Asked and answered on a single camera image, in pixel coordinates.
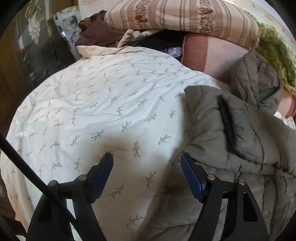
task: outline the screw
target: screw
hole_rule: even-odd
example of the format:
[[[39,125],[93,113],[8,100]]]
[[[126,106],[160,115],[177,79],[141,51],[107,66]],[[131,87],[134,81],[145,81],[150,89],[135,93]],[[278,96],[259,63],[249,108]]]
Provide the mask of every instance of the screw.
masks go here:
[[[57,183],[56,180],[51,180],[51,181],[49,182],[49,185],[50,185],[50,186],[54,186],[54,185],[56,185],[56,183]]]
[[[216,176],[213,175],[213,174],[209,174],[209,175],[207,176],[207,178],[208,178],[209,180],[213,181],[213,180],[216,179]]]
[[[86,178],[87,178],[87,175],[85,175],[85,174],[82,174],[82,175],[80,175],[80,176],[78,177],[78,179],[79,179],[80,181],[84,181]]]
[[[240,185],[245,185],[245,184],[246,184],[246,181],[243,180],[243,179],[239,179],[239,184],[240,184]]]

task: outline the floral fabric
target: floral fabric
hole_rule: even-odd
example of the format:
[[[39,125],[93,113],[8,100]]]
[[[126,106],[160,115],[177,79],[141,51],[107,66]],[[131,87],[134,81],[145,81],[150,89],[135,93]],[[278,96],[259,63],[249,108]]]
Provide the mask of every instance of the floral fabric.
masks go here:
[[[78,23],[81,21],[81,15],[78,6],[68,7],[53,15],[53,20],[59,33],[69,44],[70,51],[77,61],[81,58],[75,47],[76,41],[81,36],[81,29]]]
[[[260,43],[256,51],[276,70],[285,88],[296,96],[296,56],[294,51],[275,27],[258,22],[253,15],[251,17],[256,21],[260,31]]]
[[[159,51],[77,48],[87,58],[27,96],[7,139],[45,183],[73,181],[111,152],[114,167],[92,206],[108,241],[133,241],[154,215],[168,166],[179,163],[175,157],[192,135],[184,88],[229,87]],[[0,164],[16,216],[28,228],[41,193],[3,153]],[[80,240],[75,232],[74,238]]]

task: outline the black cable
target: black cable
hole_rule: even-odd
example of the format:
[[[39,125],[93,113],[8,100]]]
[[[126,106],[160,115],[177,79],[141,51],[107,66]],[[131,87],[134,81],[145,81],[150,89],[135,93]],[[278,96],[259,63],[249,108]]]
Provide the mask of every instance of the black cable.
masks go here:
[[[7,157],[16,165],[16,167],[25,175],[30,182],[35,185],[45,196],[47,196],[54,205],[68,217],[70,223],[78,231],[77,220],[72,213],[65,207],[63,202],[54,195],[47,185],[36,175],[36,173],[29,167],[29,165],[22,159],[16,150],[9,144],[9,142],[0,134],[0,149],[7,155]]]

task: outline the pillow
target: pillow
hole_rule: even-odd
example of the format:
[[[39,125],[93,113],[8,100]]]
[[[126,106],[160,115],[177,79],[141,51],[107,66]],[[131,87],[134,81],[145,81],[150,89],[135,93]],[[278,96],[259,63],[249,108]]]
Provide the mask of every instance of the pillow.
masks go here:
[[[80,28],[78,23],[81,21],[81,15],[78,6],[68,7],[53,15],[53,20],[61,36],[69,44],[70,51],[76,61],[81,59],[81,55],[75,48],[75,43],[80,37]]]
[[[166,28],[223,38],[248,49],[259,44],[256,22],[223,0],[122,0],[104,19],[118,30]]]
[[[231,67],[248,50],[224,39],[190,33],[184,37],[181,63],[230,84]]]
[[[293,130],[296,130],[296,124],[293,117],[289,116],[288,118],[285,118],[279,111],[275,112],[274,117],[279,118],[285,123],[286,126],[290,127]]]

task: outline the leaf-patterned duvet cover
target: leaf-patterned duvet cover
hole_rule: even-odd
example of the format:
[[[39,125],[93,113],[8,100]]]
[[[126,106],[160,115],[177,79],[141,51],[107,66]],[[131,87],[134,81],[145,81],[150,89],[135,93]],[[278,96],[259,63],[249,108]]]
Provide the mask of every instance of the leaf-patterned duvet cover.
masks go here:
[[[72,181],[111,152],[114,167],[93,208],[108,241],[135,240],[154,214],[167,167],[192,134],[183,90],[228,86],[146,48],[78,50],[83,59],[24,100],[7,139],[45,183]],[[41,193],[3,153],[1,174],[28,228]]]

